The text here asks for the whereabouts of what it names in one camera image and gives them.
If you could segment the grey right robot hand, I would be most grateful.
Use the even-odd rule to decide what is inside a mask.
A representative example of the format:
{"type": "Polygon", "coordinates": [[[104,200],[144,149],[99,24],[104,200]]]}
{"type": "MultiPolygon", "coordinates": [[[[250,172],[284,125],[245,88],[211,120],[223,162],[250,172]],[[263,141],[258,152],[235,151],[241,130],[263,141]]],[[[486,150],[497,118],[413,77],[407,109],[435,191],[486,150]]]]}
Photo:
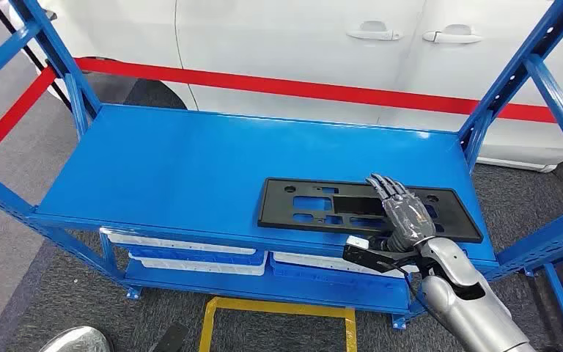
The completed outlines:
{"type": "Polygon", "coordinates": [[[409,252],[434,238],[436,228],[422,201],[401,182],[372,173],[366,181],[376,190],[386,217],[394,226],[386,242],[390,252],[409,252]]]}

